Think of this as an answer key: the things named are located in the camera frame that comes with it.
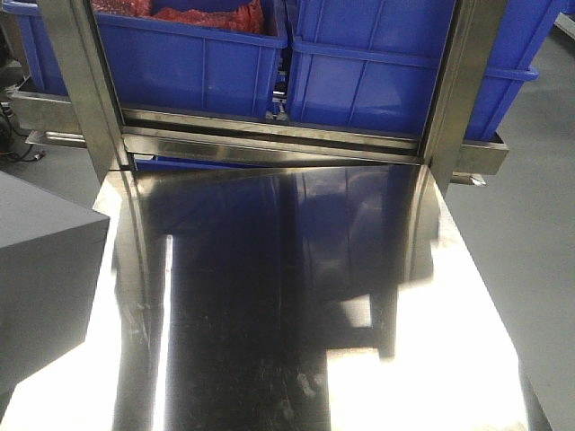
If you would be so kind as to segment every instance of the red bag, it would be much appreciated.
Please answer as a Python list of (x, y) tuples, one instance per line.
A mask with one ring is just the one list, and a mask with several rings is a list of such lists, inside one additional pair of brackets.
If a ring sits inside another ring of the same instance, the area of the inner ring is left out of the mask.
[(260, 0), (252, 0), (249, 4), (244, 4), (233, 12), (202, 12), (197, 9), (180, 12), (171, 7), (165, 7), (153, 18), (204, 27), (264, 34), (264, 17)]
[(126, 16), (150, 16), (152, 0), (93, 0), (95, 12), (115, 13)]

